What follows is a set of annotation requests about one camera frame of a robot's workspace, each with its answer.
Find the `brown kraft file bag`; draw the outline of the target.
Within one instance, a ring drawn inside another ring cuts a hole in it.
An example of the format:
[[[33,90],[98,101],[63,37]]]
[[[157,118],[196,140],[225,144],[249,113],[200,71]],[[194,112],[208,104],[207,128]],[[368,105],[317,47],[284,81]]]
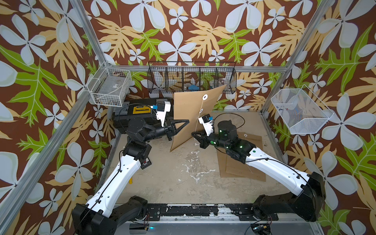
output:
[[[170,151],[175,150],[188,141],[192,137],[192,132],[204,129],[198,119],[212,112],[219,96],[222,95],[225,88],[226,86],[223,85],[207,91],[180,92],[174,94],[174,119],[188,119],[190,123],[173,137]]]

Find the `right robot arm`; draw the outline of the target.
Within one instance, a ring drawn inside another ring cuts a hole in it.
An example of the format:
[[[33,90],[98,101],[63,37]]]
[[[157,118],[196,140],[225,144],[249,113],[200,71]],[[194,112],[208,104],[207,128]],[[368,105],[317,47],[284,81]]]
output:
[[[199,141],[201,148],[222,148],[233,160],[265,173],[290,191],[275,196],[260,195],[252,204],[252,211],[258,219],[274,213],[293,213],[307,222],[317,221],[326,199],[323,176],[297,170],[241,139],[230,120],[221,121],[217,132],[210,115],[202,116],[198,121],[204,129],[193,132],[192,136]]]

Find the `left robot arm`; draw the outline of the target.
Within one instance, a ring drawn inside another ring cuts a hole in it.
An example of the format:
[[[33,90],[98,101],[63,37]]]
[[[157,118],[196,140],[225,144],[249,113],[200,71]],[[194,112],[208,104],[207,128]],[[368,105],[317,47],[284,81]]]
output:
[[[115,204],[129,180],[146,162],[151,151],[150,140],[167,136],[170,140],[186,125],[187,119],[168,117],[164,124],[148,124],[142,118],[128,123],[127,144],[120,154],[119,163],[102,187],[86,204],[77,204],[72,211],[75,235],[113,235],[121,224],[147,218],[147,200],[133,196],[121,206]]]

